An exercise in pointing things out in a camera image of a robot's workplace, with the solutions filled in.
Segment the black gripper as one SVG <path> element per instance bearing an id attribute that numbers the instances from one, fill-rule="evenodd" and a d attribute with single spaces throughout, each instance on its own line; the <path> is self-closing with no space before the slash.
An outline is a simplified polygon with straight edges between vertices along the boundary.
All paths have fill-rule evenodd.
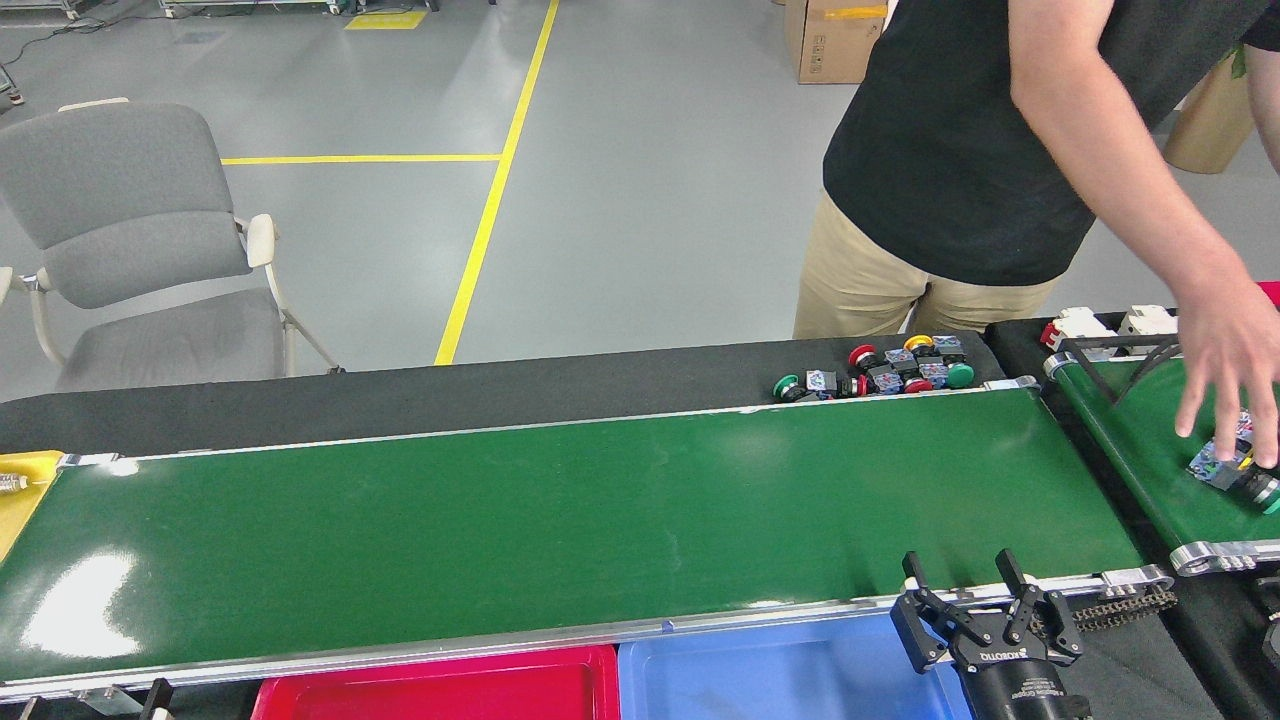
<path id="1" fill-rule="evenodd" d="M 1056 666 L 1073 665 L 1083 655 L 1065 597 L 1029 582 L 1009 548 L 995 564 L 1012 603 L 1002 641 L 986 647 L 977 620 L 932 592 L 918 553 L 904 555 L 908 583 L 890 619 L 911 667 L 924 674 L 951 651 L 974 719 L 1092 719 L 1088 698 L 1068 693 Z M 955 641 L 957 635 L 964 638 Z"/>

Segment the person's right hand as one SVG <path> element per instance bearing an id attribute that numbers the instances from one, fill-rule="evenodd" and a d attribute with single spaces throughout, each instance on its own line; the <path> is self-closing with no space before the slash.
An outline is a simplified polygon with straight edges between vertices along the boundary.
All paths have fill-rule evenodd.
<path id="1" fill-rule="evenodd" d="M 1213 396 L 1215 445 L 1231 457 L 1240 410 L 1253 421 L 1254 464 L 1277 465 L 1277 309 L 1248 275 L 1210 274 L 1172 286 L 1185 383 L 1174 430 L 1188 437 Z"/>

